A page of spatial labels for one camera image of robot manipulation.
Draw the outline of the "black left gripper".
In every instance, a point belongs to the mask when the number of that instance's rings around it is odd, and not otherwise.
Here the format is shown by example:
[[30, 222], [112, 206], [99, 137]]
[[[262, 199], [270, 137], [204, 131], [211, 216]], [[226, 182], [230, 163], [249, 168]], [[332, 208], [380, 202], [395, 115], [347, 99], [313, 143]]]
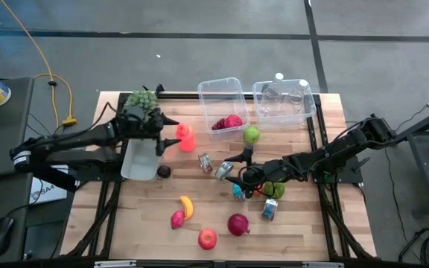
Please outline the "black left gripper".
[[181, 139], [160, 139], [163, 126], [179, 125], [179, 122], [167, 117], [159, 107], [152, 109], [148, 114], [139, 106], [124, 108], [116, 115], [116, 125], [122, 138], [157, 140], [158, 157], [162, 156], [168, 147], [181, 142]]

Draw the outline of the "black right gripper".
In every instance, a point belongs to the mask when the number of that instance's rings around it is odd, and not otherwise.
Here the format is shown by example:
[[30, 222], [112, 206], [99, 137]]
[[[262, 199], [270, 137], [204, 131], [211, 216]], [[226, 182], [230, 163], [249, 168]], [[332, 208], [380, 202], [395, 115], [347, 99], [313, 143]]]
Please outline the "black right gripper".
[[283, 160], [271, 160], [264, 164], [252, 165], [253, 146], [246, 145], [242, 153], [224, 159], [225, 162], [245, 162], [248, 166], [244, 172], [244, 181], [239, 177], [227, 176], [225, 180], [239, 185], [246, 199], [252, 197], [254, 188], [251, 185], [261, 185], [265, 182], [285, 182], [293, 175], [293, 167]]

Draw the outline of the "orange plastic bottle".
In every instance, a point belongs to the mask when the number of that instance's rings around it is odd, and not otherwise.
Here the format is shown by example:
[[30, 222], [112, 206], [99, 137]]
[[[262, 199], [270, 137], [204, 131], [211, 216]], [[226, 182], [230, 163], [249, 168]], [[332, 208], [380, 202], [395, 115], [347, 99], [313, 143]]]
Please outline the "orange plastic bottle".
[[180, 140], [178, 143], [179, 149], [183, 152], [191, 152], [195, 148], [194, 133], [192, 128], [186, 124], [177, 126], [175, 136]]

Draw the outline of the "green-label tin can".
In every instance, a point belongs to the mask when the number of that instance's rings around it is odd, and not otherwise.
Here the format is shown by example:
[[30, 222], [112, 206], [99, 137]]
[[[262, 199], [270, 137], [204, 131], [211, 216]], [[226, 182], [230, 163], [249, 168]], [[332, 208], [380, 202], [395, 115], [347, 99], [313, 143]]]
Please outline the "green-label tin can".
[[216, 170], [215, 176], [218, 180], [224, 180], [232, 171], [233, 164], [231, 162], [223, 162]]
[[203, 153], [198, 156], [198, 159], [200, 161], [200, 166], [203, 169], [203, 171], [205, 173], [211, 173], [213, 168], [212, 168], [212, 163], [209, 158], [209, 155], [207, 153]]

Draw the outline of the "green apple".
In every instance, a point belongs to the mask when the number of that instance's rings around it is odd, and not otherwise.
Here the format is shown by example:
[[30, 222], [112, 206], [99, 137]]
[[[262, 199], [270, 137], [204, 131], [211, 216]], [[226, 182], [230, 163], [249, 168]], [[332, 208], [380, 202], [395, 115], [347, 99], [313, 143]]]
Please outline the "green apple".
[[262, 193], [271, 199], [281, 199], [285, 193], [285, 185], [280, 182], [267, 182], [263, 186]]
[[251, 145], [258, 142], [261, 133], [255, 126], [249, 126], [243, 131], [243, 140], [245, 144]]

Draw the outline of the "yellow banana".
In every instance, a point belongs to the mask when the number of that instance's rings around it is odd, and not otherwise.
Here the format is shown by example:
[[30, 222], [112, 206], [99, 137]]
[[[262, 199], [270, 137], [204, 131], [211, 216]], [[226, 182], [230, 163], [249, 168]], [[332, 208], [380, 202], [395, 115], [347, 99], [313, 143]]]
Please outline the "yellow banana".
[[192, 218], [194, 214], [194, 205], [191, 199], [187, 196], [181, 196], [179, 199], [184, 208], [184, 219], [188, 220]]

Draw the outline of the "pink fruit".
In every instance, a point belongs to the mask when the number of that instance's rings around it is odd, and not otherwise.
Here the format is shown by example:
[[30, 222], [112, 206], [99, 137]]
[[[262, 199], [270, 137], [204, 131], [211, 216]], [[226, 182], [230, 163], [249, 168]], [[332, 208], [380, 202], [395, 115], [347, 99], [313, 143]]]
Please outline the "pink fruit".
[[185, 212], [183, 210], [175, 211], [171, 216], [171, 228], [178, 229], [184, 225]]

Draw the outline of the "clear water bottle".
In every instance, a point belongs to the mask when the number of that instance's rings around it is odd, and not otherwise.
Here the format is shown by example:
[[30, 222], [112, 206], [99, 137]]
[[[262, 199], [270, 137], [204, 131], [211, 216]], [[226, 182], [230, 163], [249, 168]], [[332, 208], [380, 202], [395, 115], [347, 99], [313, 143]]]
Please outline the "clear water bottle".
[[279, 108], [279, 104], [282, 101], [283, 80], [284, 75], [278, 72], [275, 74], [273, 81], [264, 89], [261, 105], [266, 112], [274, 112]]
[[301, 105], [303, 104], [305, 90], [309, 87], [307, 80], [299, 80], [297, 84], [291, 88], [287, 101], [292, 105]]

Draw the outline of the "dark red pomegranate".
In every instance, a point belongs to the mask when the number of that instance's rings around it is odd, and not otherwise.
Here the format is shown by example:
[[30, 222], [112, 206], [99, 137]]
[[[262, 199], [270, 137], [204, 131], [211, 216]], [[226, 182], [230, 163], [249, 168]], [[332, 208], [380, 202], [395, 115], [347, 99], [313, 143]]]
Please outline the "dark red pomegranate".
[[241, 236], [250, 233], [249, 221], [242, 214], [233, 214], [227, 222], [230, 233], [234, 236]]

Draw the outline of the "red apple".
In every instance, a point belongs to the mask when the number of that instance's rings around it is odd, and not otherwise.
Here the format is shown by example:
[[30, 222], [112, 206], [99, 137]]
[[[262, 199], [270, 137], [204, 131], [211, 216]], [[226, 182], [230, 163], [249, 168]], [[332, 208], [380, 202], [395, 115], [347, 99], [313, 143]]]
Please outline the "red apple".
[[202, 229], [198, 235], [198, 244], [203, 250], [215, 248], [217, 244], [217, 233], [213, 229]]

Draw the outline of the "white cardboard box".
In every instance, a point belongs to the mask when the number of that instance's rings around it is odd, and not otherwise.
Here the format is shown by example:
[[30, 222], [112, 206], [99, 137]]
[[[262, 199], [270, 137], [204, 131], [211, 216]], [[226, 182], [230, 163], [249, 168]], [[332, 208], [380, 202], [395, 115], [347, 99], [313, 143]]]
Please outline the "white cardboard box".
[[31, 193], [29, 196], [29, 203], [31, 205], [64, 200], [66, 197], [66, 190], [37, 179], [36, 177], [32, 179]]

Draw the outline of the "black computer mouse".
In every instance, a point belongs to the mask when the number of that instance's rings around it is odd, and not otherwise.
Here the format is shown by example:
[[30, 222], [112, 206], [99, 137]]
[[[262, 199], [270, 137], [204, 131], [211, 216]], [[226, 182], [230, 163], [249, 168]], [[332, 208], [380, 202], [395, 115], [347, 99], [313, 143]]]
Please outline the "black computer mouse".
[[6, 216], [0, 218], [0, 255], [4, 254], [10, 246], [10, 238], [15, 220]]

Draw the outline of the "white plastic handled bin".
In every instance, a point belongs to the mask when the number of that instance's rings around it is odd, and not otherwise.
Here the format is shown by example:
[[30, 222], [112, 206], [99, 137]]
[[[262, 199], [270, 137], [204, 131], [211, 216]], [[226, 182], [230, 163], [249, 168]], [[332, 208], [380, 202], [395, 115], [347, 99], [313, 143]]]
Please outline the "white plastic handled bin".
[[159, 160], [155, 140], [130, 139], [121, 166], [121, 176], [128, 180], [153, 182], [157, 177]]

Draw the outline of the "black aluminium table frame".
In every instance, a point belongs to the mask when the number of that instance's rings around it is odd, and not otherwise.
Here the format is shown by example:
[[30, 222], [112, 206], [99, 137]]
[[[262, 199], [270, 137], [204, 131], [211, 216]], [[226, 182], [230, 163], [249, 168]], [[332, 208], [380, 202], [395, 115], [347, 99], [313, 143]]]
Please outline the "black aluminium table frame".
[[[254, 196], [237, 202], [232, 184], [220, 182], [200, 167], [198, 155], [207, 153], [214, 172], [228, 157], [244, 147], [241, 135], [218, 141], [211, 139], [204, 125], [203, 108], [195, 92], [180, 93], [181, 100], [161, 100], [162, 111], [174, 120], [191, 126], [196, 148], [184, 153], [169, 147], [160, 163], [171, 168], [169, 179], [155, 182], [126, 181], [121, 185], [118, 209], [109, 251], [111, 259], [177, 259], [216, 261], [327, 261], [328, 250], [319, 204], [317, 185], [289, 181], [272, 222], [261, 218], [264, 198]], [[254, 148], [254, 162], [311, 151], [308, 127], [262, 130]], [[74, 195], [61, 254], [69, 253], [82, 239], [95, 219], [101, 183], [88, 182]], [[363, 195], [356, 186], [338, 187], [343, 219], [361, 246], [376, 256]], [[172, 230], [170, 218], [182, 208], [180, 196], [190, 197], [194, 216], [181, 229]], [[236, 237], [229, 233], [232, 214], [245, 215], [250, 233]], [[217, 233], [214, 249], [203, 250], [197, 242], [202, 229]]]

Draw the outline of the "white frame bracket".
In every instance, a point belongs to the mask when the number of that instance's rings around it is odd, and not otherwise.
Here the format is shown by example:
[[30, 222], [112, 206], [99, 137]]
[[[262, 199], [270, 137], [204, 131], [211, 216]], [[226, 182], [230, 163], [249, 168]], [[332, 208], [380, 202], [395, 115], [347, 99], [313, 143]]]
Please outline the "white frame bracket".
[[304, 261], [302, 268], [345, 268], [345, 266], [335, 262]]
[[136, 268], [136, 260], [96, 261], [93, 268]]

